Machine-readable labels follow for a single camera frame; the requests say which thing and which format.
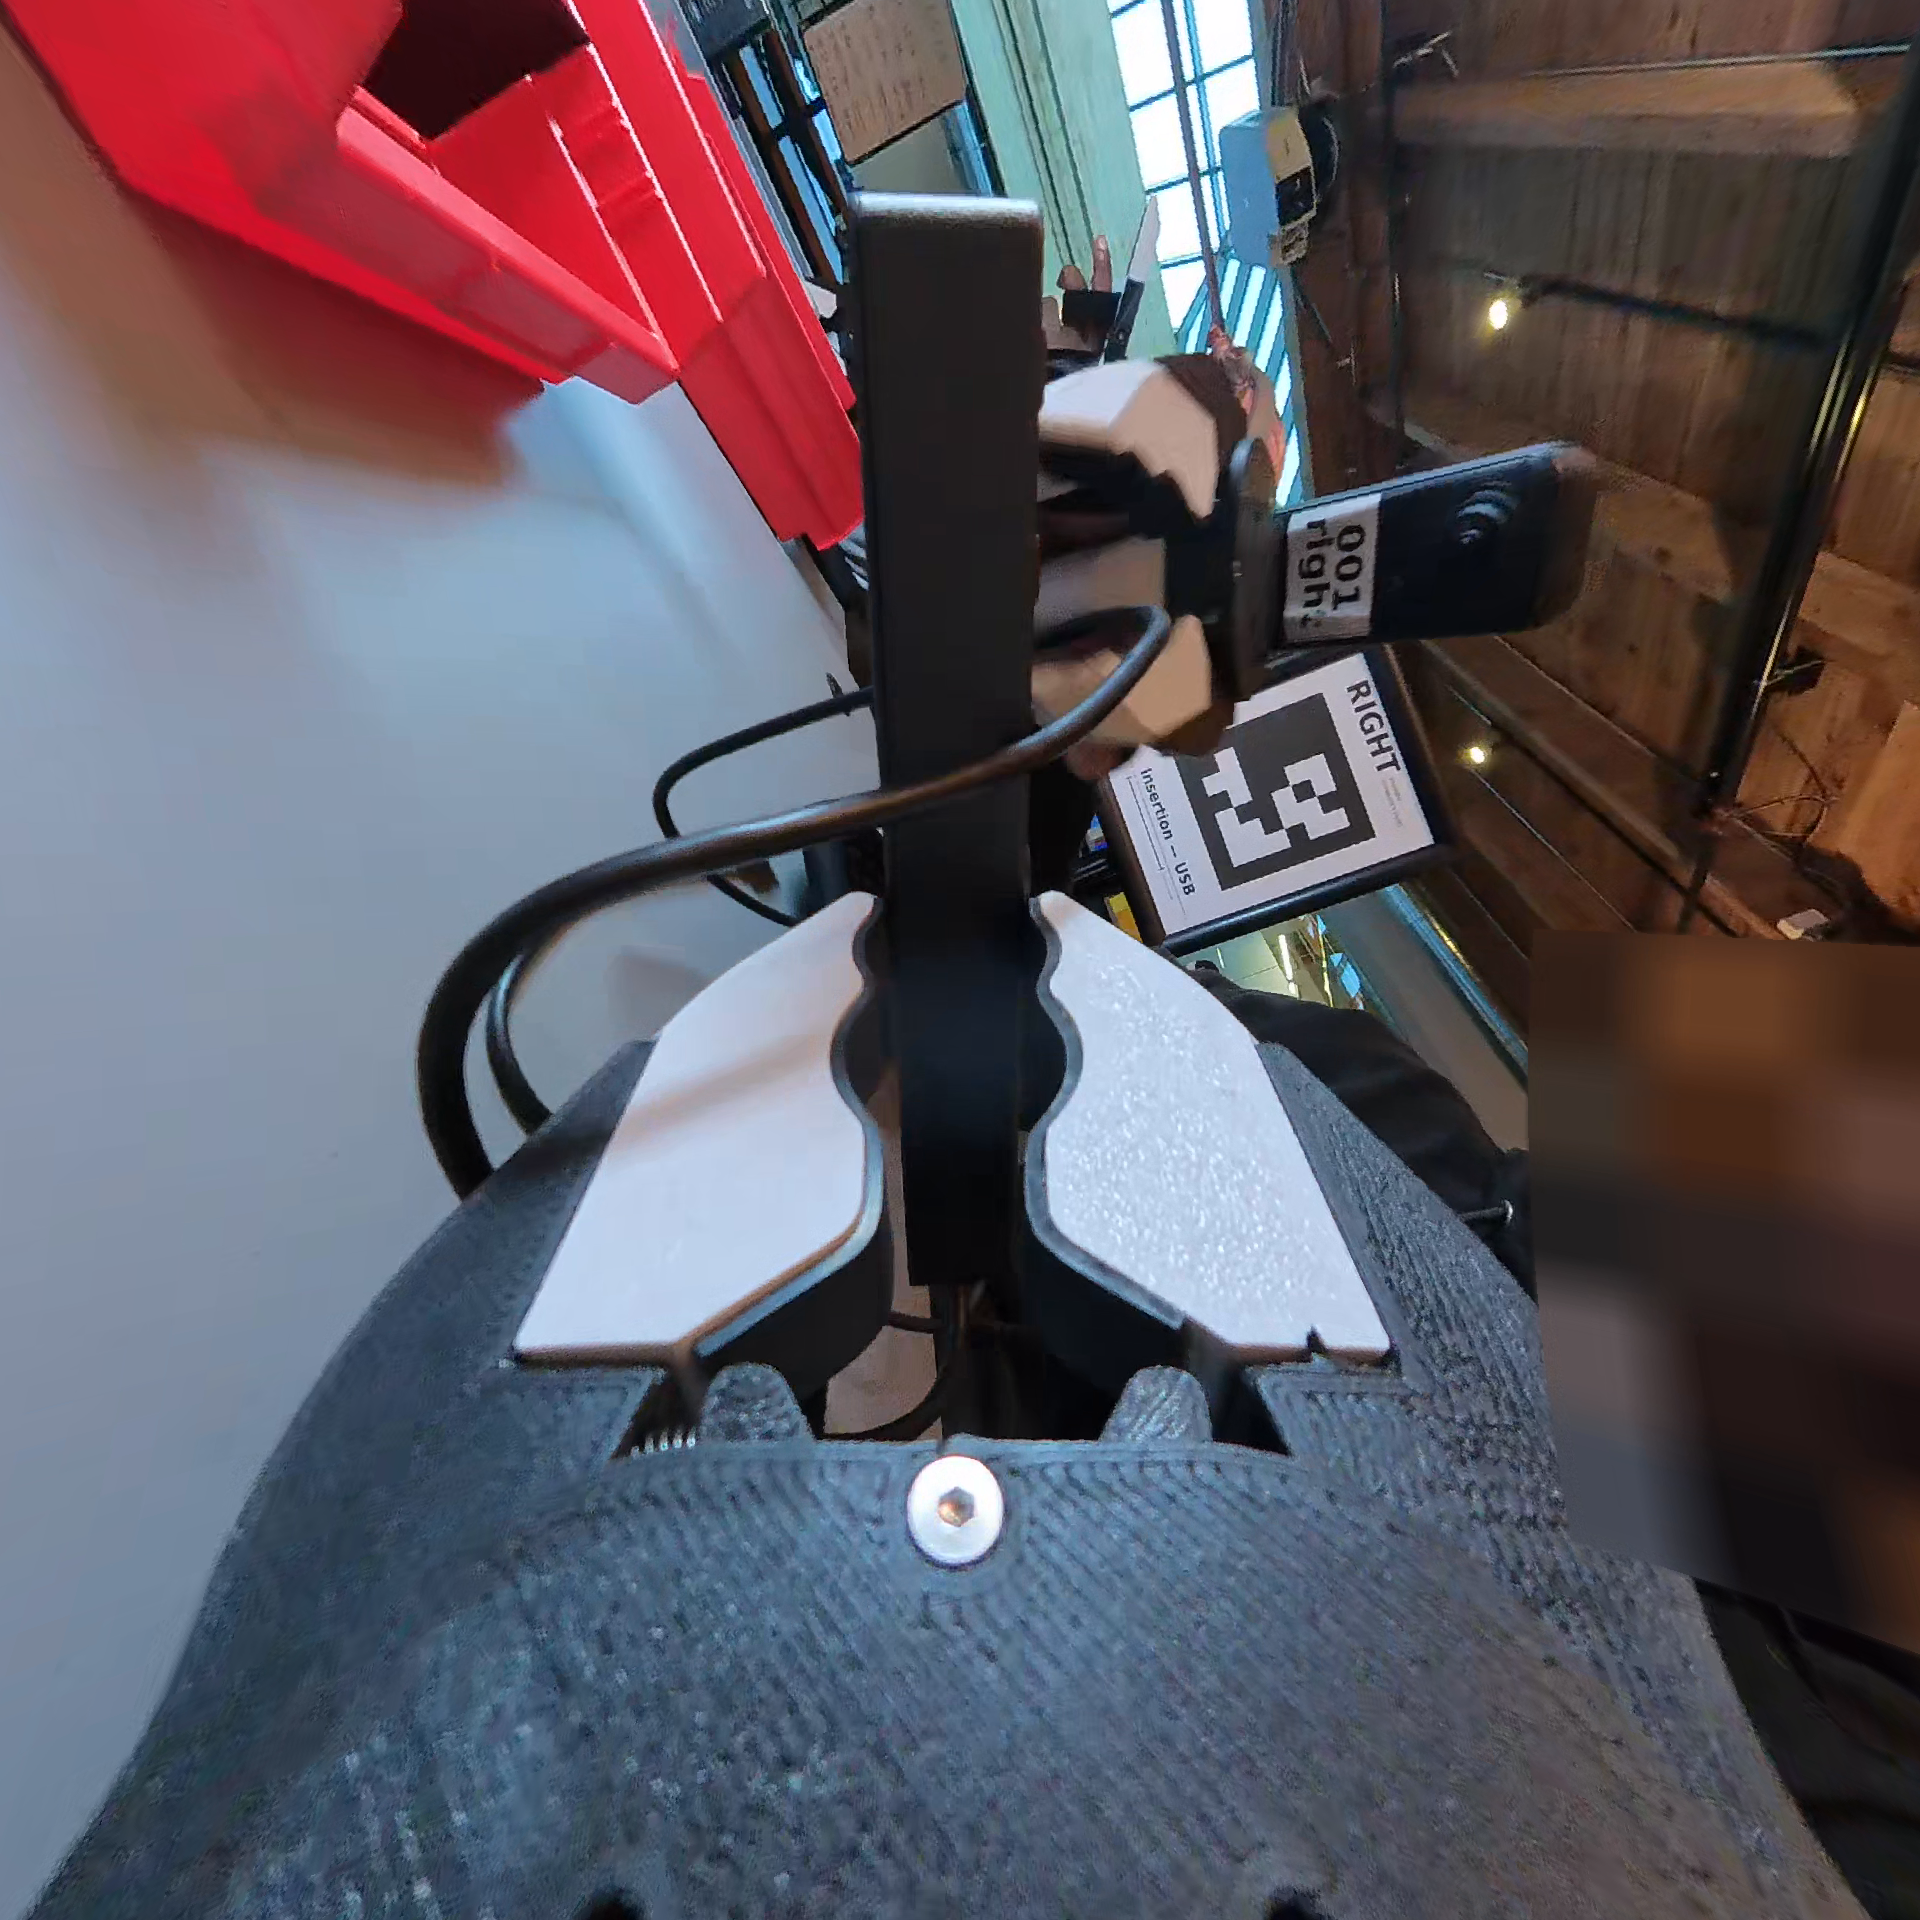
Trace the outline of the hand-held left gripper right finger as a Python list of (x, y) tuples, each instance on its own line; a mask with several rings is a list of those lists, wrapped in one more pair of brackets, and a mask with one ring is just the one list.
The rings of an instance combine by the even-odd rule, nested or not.
[(1228, 1365), (1391, 1333), (1258, 1042), (1190, 972), (1063, 891), (1034, 902), (1060, 1089), (1029, 1139), (1029, 1219), (1074, 1280)]

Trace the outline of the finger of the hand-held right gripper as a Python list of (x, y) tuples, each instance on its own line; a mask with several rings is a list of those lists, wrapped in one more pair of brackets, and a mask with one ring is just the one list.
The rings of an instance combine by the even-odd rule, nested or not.
[[(1032, 713), (1053, 721), (1096, 694), (1141, 640), (1135, 609), (1164, 609), (1164, 539), (1118, 539), (1047, 558), (1034, 606)], [(1155, 664), (1088, 740), (1098, 748), (1156, 748), (1215, 704), (1215, 666), (1195, 613), (1166, 613)]]
[(1187, 515), (1212, 515), (1223, 471), (1215, 408), (1160, 359), (1080, 365), (1040, 398), (1038, 461), (1053, 481), (1141, 476), (1178, 496)]

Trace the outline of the black USB hub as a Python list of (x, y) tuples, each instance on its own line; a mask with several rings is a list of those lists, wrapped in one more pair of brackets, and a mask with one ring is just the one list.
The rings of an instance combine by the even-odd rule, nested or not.
[[(853, 337), (886, 788), (1016, 744), (1038, 594), (1044, 225), (1030, 204), (864, 195)], [(1026, 1004), (1038, 973), (1026, 774), (884, 831), (908, 1273), (1011, 1277)]]

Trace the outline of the person's right hand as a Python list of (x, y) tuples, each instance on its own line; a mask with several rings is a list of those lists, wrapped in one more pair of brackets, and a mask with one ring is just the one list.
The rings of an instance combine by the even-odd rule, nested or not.
[[(1093, 267), (1064, 264), (1057, 287), (1040, 307), (1048, 379), (1135, 356), (1146, 281), (1136, 264), (1124, 273), (1116, 271), (1112, 246), (1104, 234), (1093, 242)], [(1189, 358), (1205, 356), (1226, 377), (1244, 416), (1247, 436), (1265, 448), (1275, 469), (1282, 469), (1289, 427), (1275, 377), (1248, 347), (1236, 342), (1233, 329), (1215, 317), (1209, 302), (1201, 305), (1199, 324), (1199, 333), (1181, 335), (1177, 351)]]

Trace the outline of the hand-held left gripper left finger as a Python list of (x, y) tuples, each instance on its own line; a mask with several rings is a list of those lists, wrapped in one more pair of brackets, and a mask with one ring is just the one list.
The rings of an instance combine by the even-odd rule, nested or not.
[(733, 1365), (827, 1390), (884, 1327), (884, 1144), (864, 1079), (878, 899), (853, 891), (663, 1027), (513, 1351), (653, 1365), (701, 1395)]

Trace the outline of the black metal frame post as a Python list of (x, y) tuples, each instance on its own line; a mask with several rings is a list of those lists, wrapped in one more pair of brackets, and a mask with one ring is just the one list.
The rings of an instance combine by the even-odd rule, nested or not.
[(1788, 461), (1786, 488), (1740, 606), (1736, 646), (1692, 804), (1692, 868), (1676, 929), (1690, 932), (1717, 862), (1721, 820), (1762, 731), (1772, 683), (1798, 623), (1905, 300), (1919, 223), (1919, 46), (1877, 133), (1856, 191), (1824, 373)]

